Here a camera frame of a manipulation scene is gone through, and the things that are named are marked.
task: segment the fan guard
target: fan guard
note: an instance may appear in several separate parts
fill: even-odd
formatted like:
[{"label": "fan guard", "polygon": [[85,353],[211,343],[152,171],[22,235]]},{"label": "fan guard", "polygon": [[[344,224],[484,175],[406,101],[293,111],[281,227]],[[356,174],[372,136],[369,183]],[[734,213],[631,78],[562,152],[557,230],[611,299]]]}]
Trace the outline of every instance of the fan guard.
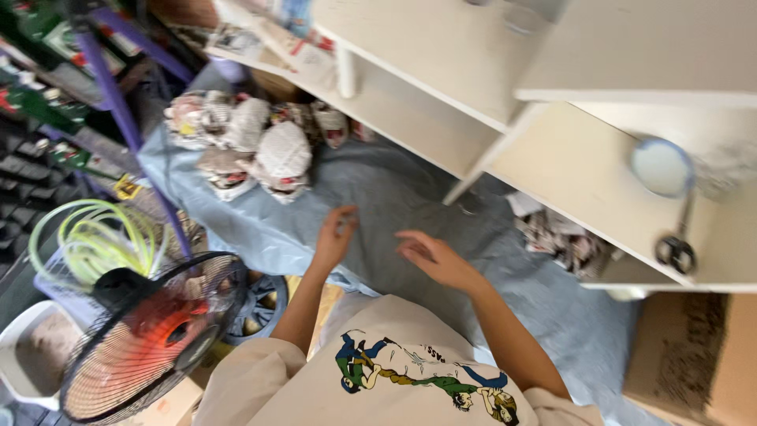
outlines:
[{"label": "fan guard", "polygon": [[156,280],[120,268],[95,285],[109,310],[81,339],[64,373],[61,408],[77,423],[112,424],[150,406],[200,363],[245,300],[239,257],[211,252]]}]

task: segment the hand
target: hand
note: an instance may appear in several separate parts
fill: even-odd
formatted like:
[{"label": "hand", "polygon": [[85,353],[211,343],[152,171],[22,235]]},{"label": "hand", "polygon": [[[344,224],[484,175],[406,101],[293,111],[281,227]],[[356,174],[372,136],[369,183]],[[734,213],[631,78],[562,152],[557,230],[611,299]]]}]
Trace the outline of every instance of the hand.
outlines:
[{"label": "hand", "polygon": [[344,259],[352,233],[357,229],[356,212],[356,205],[344,205],[329,212],[318,233],[312,266],[329,273]]},{"label": "hand", "polygon": [[402,230],[395,236],[403,239],[397,247],[397,253],[421,268],[439,284],[468,294],[490,285],[483,275],[458,256],[444,241],[431,238],[419,230]]}]

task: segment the green tubing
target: green tubing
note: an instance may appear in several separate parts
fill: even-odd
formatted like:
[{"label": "green tubing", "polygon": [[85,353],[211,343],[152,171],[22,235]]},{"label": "green tubing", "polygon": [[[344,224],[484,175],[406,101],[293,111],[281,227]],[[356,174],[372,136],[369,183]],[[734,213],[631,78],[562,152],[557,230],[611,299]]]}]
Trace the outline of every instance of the green tubing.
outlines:
[{"label": "green tubing", "polygon": [[[63,260],[78,281],[78,286],[54,276],[39,257],[39,236],[45,225],[70,208],[78,209],[61,222],[56,237]],[[81,199],[64,204],[48,213],[34,227],[29,239],[29,260],[46,279],[85,292],[92,291],[95,282],[105,272],[115,268],[130,268],[152,277],[157,273],[166,251],[168,229],[164,227],[163,241],[156,251],[155,234],[148,221],[135,212],[129,215],[120,206],[99,199]],[[104,223],[106,220],[120,222],[123,230],[113,229]]]}]

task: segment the white shelf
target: white shelf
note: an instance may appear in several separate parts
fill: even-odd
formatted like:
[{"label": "white shelf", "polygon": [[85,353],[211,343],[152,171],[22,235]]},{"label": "white shelf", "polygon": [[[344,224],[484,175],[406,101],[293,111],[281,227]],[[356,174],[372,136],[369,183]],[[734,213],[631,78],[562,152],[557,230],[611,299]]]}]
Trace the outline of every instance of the white shelf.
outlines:
[{"label": "white shelf", "polygon": [[[501,156],[490,173],[533,196],[665,276],[693,286],[657,263],[653,247],[675,231],[683,200],[646,191],[628,167],[637,140],[582,110],[557,102],[539,117]],[[716,206],[697,197],[687,240],[699,261]]]},{"label": "white shelf", "polygon": [[496,130],[368,61],[355,58],[355,66],[358,91],[351,99],[342,98],[335,89],[289,79],[458,178],[468,174],[499,136]]},{"label": "white shelf", "polygon": [[506,133],[520,102],[512,89],[545,31],[508,30],[509,3],[463,0],[318,0],[313,25],[368,59],[488,126]]},{"label": "white shelf", "polygon": [[755,108],[755,20],[754,0],[573,0],[516,97]]}]

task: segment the black wheel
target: black wheel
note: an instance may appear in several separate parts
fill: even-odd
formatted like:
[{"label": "black wheel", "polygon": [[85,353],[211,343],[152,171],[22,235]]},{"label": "black wheel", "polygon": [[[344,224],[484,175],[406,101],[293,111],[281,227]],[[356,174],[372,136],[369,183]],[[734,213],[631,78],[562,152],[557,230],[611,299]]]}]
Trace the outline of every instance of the black wheel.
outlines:
[{"label": "black wheel", "polygon": [[[276,294],[276,304],[271,306],[269,297]],[[263,275],[249,286],[247,300],[234,322],[226,330],[223,341],[229,345],[239,346],[253,337],[268,337],[284,314],[289,302],[289,290],[284,277]],[[245,320],[250,319],[260,325],[253,334],[245,335]]]}]

